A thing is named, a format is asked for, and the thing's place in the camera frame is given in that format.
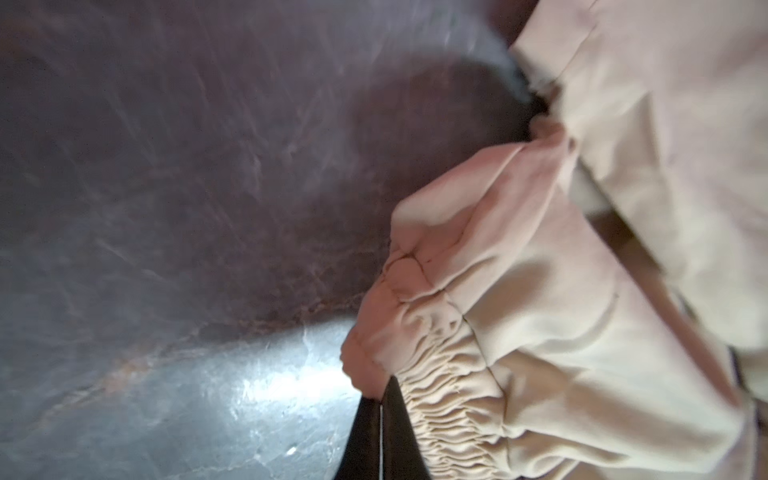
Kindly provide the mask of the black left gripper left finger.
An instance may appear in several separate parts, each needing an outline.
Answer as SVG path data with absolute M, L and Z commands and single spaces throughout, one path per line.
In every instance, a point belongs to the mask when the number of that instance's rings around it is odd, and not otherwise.
M 334 480 L 378 480 L 381 462 L 381 405 L 362 397 Z

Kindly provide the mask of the beige shorts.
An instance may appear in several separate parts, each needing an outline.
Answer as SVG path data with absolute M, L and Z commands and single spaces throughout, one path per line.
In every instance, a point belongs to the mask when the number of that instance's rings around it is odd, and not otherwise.
M 341 349 L 435 479 L 751 479 L 767 398 L 767 5 L 541 1 L 548 104 L 401 201 Z

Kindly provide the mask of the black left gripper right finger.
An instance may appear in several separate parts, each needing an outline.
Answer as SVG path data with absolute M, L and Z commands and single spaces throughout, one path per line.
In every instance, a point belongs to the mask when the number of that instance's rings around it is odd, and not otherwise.
M 430 480 L 400 385 L 391 377 L 381 401 L 383 480 Z

